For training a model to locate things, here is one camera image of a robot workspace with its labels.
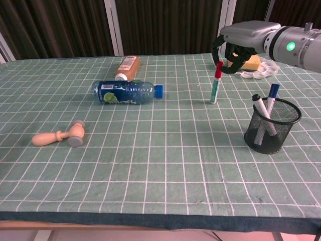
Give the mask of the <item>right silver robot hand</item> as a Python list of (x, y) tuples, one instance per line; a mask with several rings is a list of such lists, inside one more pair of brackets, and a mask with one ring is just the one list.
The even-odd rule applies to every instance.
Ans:
[(216, 65), (219, 62), (219, 47), (226, 43), (225, 58), (232, 63), (230, 67), (219, 68), (225, 74), (234, 74), (251, 56), (264, 53), (267, 36), (280, 29), (279, 23), (266, 21), (245, 21), (225, 26), (212, 43), (212, 57)]

